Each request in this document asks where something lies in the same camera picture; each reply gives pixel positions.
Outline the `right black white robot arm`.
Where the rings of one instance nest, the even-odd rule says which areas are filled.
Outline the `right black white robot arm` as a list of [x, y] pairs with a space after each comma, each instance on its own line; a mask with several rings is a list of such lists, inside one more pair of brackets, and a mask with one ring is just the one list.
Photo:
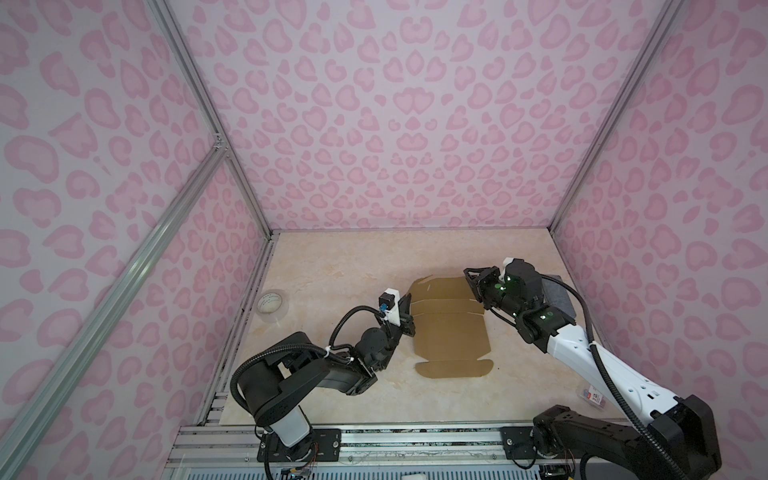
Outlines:
[[466, 268], [463, 274], [486, 311], [577, 373], [627, 420], [608, 422], [555, 405], [532, 421], [532, 453], [543, 458], [577, 454], [581, 469], [593, 458], [602, 459], [639, 479], [708, 479], [721, 469], [710, 406], [658, 385], [599, 345], [591, 317], [577, 322], [550, 303], [544, 285], [558, 285], [578, 298], [573, 287], [519, 258], [503, 267]]

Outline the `brown cardboard box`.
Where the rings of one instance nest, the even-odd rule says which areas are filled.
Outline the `brown cardboard box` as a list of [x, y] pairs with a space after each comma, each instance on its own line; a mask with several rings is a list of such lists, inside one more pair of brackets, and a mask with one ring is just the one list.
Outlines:
[[425, 277], [410, 287], [416, 372], [428, 379], [479, 378], [493, 361], [484, 309], [463, 277]]

